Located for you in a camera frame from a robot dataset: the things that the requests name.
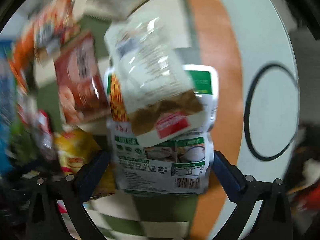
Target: tabletop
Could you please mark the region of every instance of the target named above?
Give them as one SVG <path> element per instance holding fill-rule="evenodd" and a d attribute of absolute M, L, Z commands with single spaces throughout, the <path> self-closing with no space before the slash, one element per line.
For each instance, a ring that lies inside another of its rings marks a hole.
<path fill-rule="evenodd" d="M 100 73 L 109 64 L 103 37 L 110 22 L 81 14 L 86 0 L 75 1 L 82 29 L 91 29 Z M 273 181 L 286 170 L 293 145 L 278 159 L 262 162 L 247 147 L 243 115 L 249 87 L 267 63 L 284 65 L 297 78 L 290 40 L 270 0 L 150 0 L 139 10 L 150 10 L 170 24 L 176 53 L 184 64 L 213 66 L 219 74 L 217 121 L 212 130 L 214 148 L 244 174 Z M 53 61 L 35 66 L 37 106 L 53 117 L 55 131 L 61 123 Z M 254 146 L 264 156 L 278 153 L 297 127 L 299 95 L 292 81 L 271 70 L 258 83 L 252 100 L 250 130 Z M 81 126 L 106 142 L 105 122 Z M 89 215 L 108 239 L 212 239 L 234 209 L 212 174 L 208 192 L 201 196 L 137 197 L 122 192 L 91 201 Z M 252 225 L 255 216 L 247 224 Z"/>

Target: white table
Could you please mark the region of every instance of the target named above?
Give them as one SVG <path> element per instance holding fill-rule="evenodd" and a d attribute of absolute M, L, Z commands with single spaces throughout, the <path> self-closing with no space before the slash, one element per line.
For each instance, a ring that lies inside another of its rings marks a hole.
<path fill-rule="evenodd" d="M 286 66 L 298 78 L 289 36 L 270 0 L 223 0 L 229 13 L 242 57 L 244 106 L 251 82 L 258 70 L 270 62 Z M 252 100 L 250 130 L 255 148 L 264 156 L 280 152 L 297 129 L 299 91 L 281 70 L 270 70 L 261 78 Z M 237 166 L 243 174 L 272 182 L 282 178 L 294 143 L 271 162 L 256 159 L 248 149 L 244 133 Z M 220 216 L 207 239 L 212 239 L 231 215 L 235 204 L 226 200 Z M 259 212 L 258 202 L 240 239 L 251 229 Z"/>

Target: silver bolt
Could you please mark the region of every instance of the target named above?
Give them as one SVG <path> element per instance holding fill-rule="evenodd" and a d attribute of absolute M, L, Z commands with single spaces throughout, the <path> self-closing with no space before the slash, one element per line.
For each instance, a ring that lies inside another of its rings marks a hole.
<path fill-rule="evenodd" d="M 247 181 L 249 181 L 249 182 L 254 181 L 254 177 L 252 177 L 251 175 L 245 176 L 245 179 L 246 179 Z"/>
<path fill-rule="evenodd" d="M 44 182 L 44 179 L 42 179 L 42 178 L 37 180 L 38 185 L 41 185 L 43 182 Z"/>
<path fill-rule="evenodd" d="M 276 179 L 276 184 L 278 184 L 278 185 L 282 185 L 282 180 L 281 179 Z"/>
<path fill-rule="evenodd" d="M 73 176 L 72 174 L 69 174 L 68 176 L 66 176 L 66 181 L 72 181 L 74 177 L 75 176 Z"/>

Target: green label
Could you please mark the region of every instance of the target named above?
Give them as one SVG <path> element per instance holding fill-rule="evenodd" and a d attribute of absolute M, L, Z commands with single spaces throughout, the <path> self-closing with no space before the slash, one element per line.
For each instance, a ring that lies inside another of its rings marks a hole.
<path fill-rule="evenodd" d="M 212 95 L 211 73 L 208 71 L 189 70 L 196 87 L 196 92 L 199 94 Z"/>
<path fill-rule="evenodd" d="M 193 146 L 204 143 L 203 137 L 177 141 L 178 147 Z"/>
<path fill-rule="evenodd" d="M 149 163 L 148 160 L 138 160 L 135 158 L 124 157 L 124 156 L 119 156 L 118 158 L 126 161 L 138 162 L 138 163 Z"/>
<path fill-rule="evenodd" d="M 199 162 L 199 163 L 172 163 L 172 167 L 188 168 L 188 167 L 203 166 L 204 164 L 205 164 L 205 162 Z"/>
<path fill-rule="evenodd" d="M 165 141 L 163 143 L 159 143 L 155 145 L 154 147 L 175 147 L 176 142 L 175 141 Z"/>
<path fill-rule="evenodd" d="M 119 143 L 139 145 L 136 138 L 126 138 L 126 137 L 115 136 L 115 140 L 116 140 L 116 142 L 119 142 Z"/>
<path fill-rule="evenodd" d="M 110 95 L 110 91 L 111 91 L 111 74 L 108 76 L 107 95 Z"/>

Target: red rectangular logo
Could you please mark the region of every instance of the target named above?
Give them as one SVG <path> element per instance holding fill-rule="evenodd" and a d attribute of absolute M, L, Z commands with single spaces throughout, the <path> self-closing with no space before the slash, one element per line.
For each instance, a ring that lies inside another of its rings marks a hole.
<path fill-rule="evenodd" d="M 186 116 L 181 112 L 176 112 L 158 120 L 156 130 L 162 139 L 189 126 Z"/>

